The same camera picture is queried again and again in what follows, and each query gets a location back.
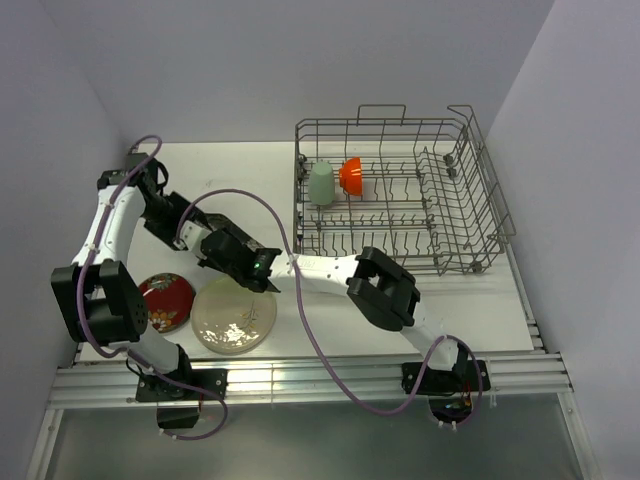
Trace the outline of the cream green round plate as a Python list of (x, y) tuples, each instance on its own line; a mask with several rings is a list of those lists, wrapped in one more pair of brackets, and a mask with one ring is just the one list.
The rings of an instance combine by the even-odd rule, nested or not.
[(252, 292), (224, 276), (198, 291), (190, 317), (205, 348), (220, 355), (240, 355), (255, 349), (271, 332), (277, 318), (276, 297)]

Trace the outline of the red floral small plate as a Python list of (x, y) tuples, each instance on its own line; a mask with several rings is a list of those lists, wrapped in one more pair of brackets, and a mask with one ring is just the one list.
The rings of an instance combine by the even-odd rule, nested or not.
[(160, 334), (181, 328), (190, 317), (195, 290), (182, 276), (158, 273), (138, 285), (147, 308), (149, 323)]

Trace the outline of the green cup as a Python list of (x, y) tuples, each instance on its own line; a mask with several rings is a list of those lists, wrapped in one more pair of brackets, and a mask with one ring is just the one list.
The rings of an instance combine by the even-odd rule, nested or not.
[(308, 195), (312, 204), (326, 206), (334, 201), (334, 170), (327, 162), (317, 162), (309, 175)]

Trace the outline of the orange bowl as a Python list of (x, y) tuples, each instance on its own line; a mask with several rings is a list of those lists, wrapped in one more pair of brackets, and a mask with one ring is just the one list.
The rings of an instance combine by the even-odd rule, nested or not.
[(351, 196), (363, 194), (362, 164), (359, 157), (348, 159), (339, 170), (339, 185)]

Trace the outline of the black square floral plate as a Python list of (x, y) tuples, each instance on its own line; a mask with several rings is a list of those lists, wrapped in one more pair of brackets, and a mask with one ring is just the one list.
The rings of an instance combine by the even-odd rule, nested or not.
[(280, 290), (271, 282), (272, 265), (283, 253), (253, 239), (223, 214), (194, 209), (180, 228), (181, 244), (198, 259), (198, 265), (224, 273), (255, 293)]

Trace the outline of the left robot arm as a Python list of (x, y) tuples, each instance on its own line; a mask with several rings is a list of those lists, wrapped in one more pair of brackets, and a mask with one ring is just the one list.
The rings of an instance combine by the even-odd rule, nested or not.
[(187, 201), (165, 195), (166, 167), (130, 153), (120, 170), (97, 181), (98, 207), (71, 264), (51, 274), (51, 286), (71, 338), (104, 358), (123, 354), (136, 364), (142, 387), (157, 400), (181, 400), (195, 386), (185, 350), (155, 331), (142, 293), (126, 268), (136, 225), (173, 246)]

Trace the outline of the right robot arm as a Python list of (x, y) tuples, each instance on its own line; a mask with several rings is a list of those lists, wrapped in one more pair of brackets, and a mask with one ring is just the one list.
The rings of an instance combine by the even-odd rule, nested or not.
[(186, 221), (174, 246), (254, 293), (304, 290), (346, 297), (374, 327), (398, 332), (427, 359), (435, 383), (452, 390), (468, 374), (467, 353), (427, 313), (416, 279), (376, 247), (358, 255), (296, 255), (266, 248), (234, 225), (202, 227)]

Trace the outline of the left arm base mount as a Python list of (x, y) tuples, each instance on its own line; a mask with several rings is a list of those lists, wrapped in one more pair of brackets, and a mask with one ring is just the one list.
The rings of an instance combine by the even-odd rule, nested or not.
[(226, 395), (226, 369), (195, 370), (186, 381), (194, 389), (176, 386), (153, 375), (142, 375), (135, 401), (156, 405), (156, 421), (161, 429), (181, 431), (193, 428), (200, 420), (203, 402), (211, 400), (203, 390), (220, 399)]

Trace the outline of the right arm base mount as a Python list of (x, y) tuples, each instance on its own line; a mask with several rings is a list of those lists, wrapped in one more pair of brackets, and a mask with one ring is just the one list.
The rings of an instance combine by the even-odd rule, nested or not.
[(426, 369), (417, 394), (428, 396), (431, 414), (438, 423), (458, 426), (473, 411), (474, 395), (486, 394), (491, 381), (484, 361), (478, 361), (477, 376), (472, 360), (463, 360), (451, 371)]

